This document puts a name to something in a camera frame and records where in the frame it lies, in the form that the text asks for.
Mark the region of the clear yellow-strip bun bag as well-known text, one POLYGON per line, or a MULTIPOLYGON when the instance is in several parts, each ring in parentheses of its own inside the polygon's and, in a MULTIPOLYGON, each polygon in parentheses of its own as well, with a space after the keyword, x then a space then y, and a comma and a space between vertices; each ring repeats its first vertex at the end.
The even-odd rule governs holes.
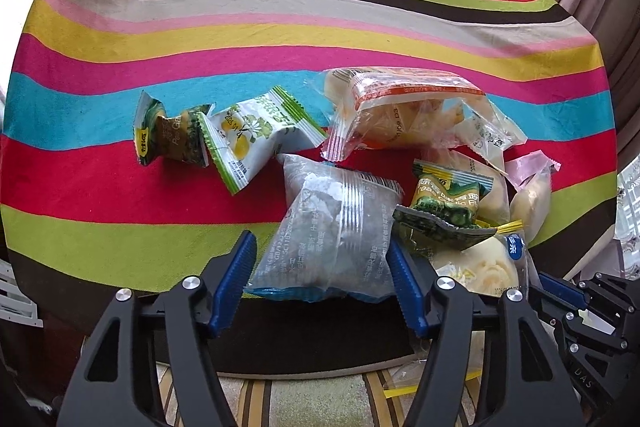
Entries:
POLYGON ((440 277, 452 277, 473 293, 500 297, 510 288, 524 295, 528 291, 528 250, 521 220, 501 225, 494 236, 464 251, 435 251, 430 261, 440 277))

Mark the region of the green yellow snack packet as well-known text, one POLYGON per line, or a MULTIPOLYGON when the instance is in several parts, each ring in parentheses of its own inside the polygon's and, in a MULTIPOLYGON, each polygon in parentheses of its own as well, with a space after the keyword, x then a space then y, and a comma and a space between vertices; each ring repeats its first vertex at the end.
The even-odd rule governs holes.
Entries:
POLYGON ((506 184, 498 174, 413 161, 416 189, 395 222, 436 245, 463 251, 497 233, 510 220, 506 184))

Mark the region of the pink snack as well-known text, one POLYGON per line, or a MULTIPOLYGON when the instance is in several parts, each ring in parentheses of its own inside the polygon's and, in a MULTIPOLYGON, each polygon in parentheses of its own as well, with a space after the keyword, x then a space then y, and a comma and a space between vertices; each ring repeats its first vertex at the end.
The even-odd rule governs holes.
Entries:
POLYGON ((532 243, 546 221, 552 194, 552 174, 561 164, 542 150, 506 162, 506 179, 515 188, 510 202, 512 221, 521 221, 527 243, 532 243))

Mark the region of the dark green snack packet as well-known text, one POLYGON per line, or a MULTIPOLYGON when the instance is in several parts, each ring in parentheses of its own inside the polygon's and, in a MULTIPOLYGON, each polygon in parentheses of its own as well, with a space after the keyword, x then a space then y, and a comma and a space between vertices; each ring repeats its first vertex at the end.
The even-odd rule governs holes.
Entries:
POLYGON ((134 115, 134 148, 141 166, 156 158, 169 158, 206 168, 208 155, 198 116, 207 115, 214 104, 201 104, 169 117, 164 104, 142 91, 134 115))

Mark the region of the white green lemon snack packet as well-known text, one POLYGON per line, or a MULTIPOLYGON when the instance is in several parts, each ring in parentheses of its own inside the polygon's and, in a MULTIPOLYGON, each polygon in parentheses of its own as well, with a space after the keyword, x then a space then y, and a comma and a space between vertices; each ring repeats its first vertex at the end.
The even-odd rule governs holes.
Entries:
POLYGON ((273 156, 310 150, 326 132, 280 86, 220 112, 198 114, 204 143, 222 182, 239 193, 273 156))

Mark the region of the large clear bread bag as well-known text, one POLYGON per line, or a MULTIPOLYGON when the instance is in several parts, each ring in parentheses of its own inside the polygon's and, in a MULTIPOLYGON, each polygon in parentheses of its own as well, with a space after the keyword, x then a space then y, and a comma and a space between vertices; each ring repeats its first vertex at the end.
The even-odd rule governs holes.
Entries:
POLYGON ((334 162, 359 147, 408 148, 449 139, 465 109, 488 107, 486 93, 471 81, 437 69, 339 67, 310 84, 333 108, 321 154, 334 162))

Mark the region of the striped sofa cushion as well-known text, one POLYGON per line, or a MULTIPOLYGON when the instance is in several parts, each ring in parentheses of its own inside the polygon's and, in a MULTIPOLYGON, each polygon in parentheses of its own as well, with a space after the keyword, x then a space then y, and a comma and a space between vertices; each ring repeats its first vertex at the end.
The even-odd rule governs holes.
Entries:
POLYGON ((240 426, 401 426, 425 362, 309 381, 223 378, 240 426))

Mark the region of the clear blue-edged snack bag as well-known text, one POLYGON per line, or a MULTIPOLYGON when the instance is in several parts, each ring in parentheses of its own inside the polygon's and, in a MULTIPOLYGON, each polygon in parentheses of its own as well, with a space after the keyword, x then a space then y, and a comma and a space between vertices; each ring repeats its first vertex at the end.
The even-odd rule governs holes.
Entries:
POLYGON ((400 184, 294 154, 278 161, 288 210, 245 291, 307 303, 336 296, 378 303, 393 295, 386 253, 400 184))

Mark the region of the white rack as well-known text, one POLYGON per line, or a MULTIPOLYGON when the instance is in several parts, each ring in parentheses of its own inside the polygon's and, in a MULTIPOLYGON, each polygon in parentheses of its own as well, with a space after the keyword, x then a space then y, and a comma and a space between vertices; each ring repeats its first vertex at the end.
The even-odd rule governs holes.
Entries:
POLYGON ((43 328, 37 305, 21 292, 12 265, 0 260, 0 319, 15 324, 43 328))

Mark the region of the white lace curtain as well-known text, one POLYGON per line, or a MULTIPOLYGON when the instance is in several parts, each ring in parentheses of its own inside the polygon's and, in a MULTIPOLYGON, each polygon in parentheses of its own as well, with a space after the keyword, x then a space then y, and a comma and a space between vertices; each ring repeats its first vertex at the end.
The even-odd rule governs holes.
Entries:
POLYGON ((617 176, 617 210, 614 237, 620 241, 623 273, 638 280, 640 265, 640 171, 639 157, 634 158, 617 176))

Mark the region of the colourful striped cloth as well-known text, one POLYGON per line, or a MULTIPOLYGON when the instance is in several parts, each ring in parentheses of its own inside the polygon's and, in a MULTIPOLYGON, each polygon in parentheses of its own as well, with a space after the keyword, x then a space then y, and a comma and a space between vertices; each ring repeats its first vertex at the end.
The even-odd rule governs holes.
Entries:
POLYGON ((314 118, 309 80, 357 65, 472 81, 561 169, 533 243, 570 272, 615 220, 616 133, 597 40, 555 0, 34 0, 11 68, 1 219, 24 293, 88 331, 119 287, 164 291, 241 231, 268 243, 285 212, 268 162, 231 194, 214 168, 134 153, 142 92, 168 112, 272 87, 314 118))

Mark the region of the white pastry snack packet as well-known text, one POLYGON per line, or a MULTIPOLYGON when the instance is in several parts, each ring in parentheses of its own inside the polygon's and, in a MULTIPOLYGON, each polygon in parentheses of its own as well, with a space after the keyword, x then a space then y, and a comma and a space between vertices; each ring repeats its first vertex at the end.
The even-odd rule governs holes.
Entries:
POLYGON ((457 139, 500 173, 504 152, 527 142, 526 134, 488 98, 463 100, 463 120, 454 126, 457 139))

